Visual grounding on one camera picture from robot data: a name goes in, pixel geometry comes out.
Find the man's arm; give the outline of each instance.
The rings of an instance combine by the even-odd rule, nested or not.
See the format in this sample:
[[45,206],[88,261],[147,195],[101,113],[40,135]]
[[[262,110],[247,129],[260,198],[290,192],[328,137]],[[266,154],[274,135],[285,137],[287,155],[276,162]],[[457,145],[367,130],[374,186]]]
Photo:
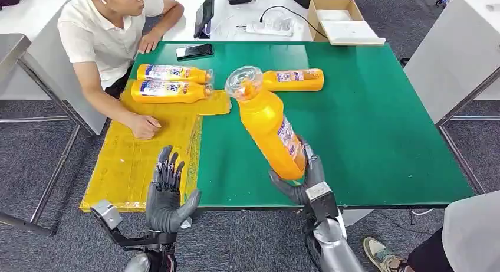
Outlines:
[[182,17],[184,13],[184,7],[178,2],[174,0],[162,0],[163,1],[163,11],[162,18],[160,21],[147,33],[143,36],[141,41],[139,42],[140,53],[149,53],[150,51],[154,51],[156,49],[156,45],[162,39],[163,34],[171,29],[172,26],[175,25]]
[[100,113],[128,126],[138,139],[151,139],[161,127],[151,116],[141,116],[127,109],[115,98],[103,91],[95,62],[73,63],[81,84],[83,96]]

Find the detergent bottle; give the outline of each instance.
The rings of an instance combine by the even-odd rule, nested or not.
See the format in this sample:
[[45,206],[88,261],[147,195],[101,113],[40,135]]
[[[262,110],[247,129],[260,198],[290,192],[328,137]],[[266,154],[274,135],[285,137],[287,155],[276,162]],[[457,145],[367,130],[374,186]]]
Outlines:
[[189,81],[136,80],[131,88],[134,101],[143,104],[194,103],[212,94],[212,85]]
[[229,75],[225,90],[239,105],[241,122],[262,154],[282,178],[296,180],[305,169],[304,147],[283,114],[283,102],[262,88],[257,67],[241,67]]
[[325,77],[319,68],[308,70],[266,71],[263,85],[269,91],[319,91]]
[[190,81],[205,84],[212,82],[213,72],[212,70],[201,70],[196,67],[141,64],[137,68],[137,79]]

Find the man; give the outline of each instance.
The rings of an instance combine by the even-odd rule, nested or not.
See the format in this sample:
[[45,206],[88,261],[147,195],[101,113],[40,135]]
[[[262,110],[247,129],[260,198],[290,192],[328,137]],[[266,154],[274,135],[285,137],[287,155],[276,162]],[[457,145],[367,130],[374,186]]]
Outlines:
[[381,272],[500,271],[500,191],[455,201],[445,210],[443,228],[416,247],[408,259],[366,238],[363,247]]
[[[136,52],[149,53],[180,19],[174,0],[71,0],[58,20],[62,44],[85,98],[103,115],[128,126],[138,139],[151,139],[160,123],[128,111],[119,101]],[[163,15],[142,36],[145,17]]]

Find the white polo shirt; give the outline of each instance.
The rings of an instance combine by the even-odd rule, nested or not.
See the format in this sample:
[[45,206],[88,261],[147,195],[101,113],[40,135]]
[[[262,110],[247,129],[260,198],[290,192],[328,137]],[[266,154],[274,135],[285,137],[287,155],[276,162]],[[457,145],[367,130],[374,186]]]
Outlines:
[[124,76],[134,60],[146,17],[162,12],[163,0],[144,0],[141,15],[123,18],[122,29],[104,18],[92,0],[71,0],[57,27],[70,62],[95,62],[105,89]]

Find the yellow mat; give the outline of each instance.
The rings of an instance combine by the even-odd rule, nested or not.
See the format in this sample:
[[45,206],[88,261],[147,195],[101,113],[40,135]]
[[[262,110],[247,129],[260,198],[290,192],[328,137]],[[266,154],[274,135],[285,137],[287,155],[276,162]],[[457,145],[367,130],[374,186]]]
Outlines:
[[156,158],[160,149],[169,144],[179,153],[177,161],[183,160],[186,164],[180,185],[181,203],[184,203],[196,188],[201,115],[229,113],[229,97],[223,91],[216,91],[209,99],[193,104],[137,104],[127,89],[121,101],[135,113],[155,117],[162,128],[153,139],[138,140],[128,127],[111,122],[79,208],[88,212],[90,205],[107,199],[120,212],[145,211]]

